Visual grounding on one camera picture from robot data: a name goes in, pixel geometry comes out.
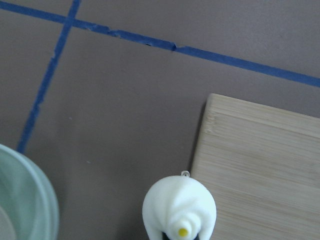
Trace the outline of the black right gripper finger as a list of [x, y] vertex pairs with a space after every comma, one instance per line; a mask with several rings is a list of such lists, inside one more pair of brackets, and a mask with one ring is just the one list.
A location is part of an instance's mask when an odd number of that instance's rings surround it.
[[162, 239], [163, 240], [200, 240], [199, 234], [197, 233], [195, 236], [175, 236], [169, 237], [165, 232], [162, 232]]

